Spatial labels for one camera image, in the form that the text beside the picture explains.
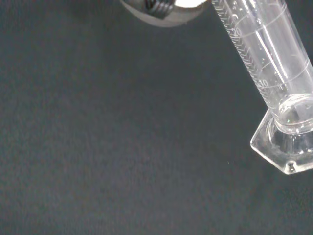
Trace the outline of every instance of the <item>black table surface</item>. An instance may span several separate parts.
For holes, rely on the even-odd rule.
[[[287,1],[313,57],[313,1]],[[312,234],[313,170],[249,141],[266,106],[213,8],[0,1],[0,235]]]

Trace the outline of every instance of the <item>dark gray surface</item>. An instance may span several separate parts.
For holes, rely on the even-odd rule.
[[[312,58],[313,3],[288,5]],[[312,233],[313,171],[250,149],[266,107],[213,9],[172,29],[112,1],[0,14],[1,235]]]

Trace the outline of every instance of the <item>printed number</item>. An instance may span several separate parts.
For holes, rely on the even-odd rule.
[[[231,30],[232,35],[234,35],[235,37],[241,37],[242,36],[242,32],[239,28],[232,28]]]
[[[266,80],[259,80],[258,85],[261,87],[268,87],[268,82]]]

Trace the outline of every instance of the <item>graduated cylinder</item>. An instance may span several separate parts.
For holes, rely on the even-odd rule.
[[[284,0],[212,0],[232,42],[287,134],[313,130],[313,67]]]

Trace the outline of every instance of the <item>hexagonal cylinder base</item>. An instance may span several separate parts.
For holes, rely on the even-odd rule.
[[[313,131],[283,133],[277,129],[269,110],[252,137],[251,147],[287,175],[313,168]]]

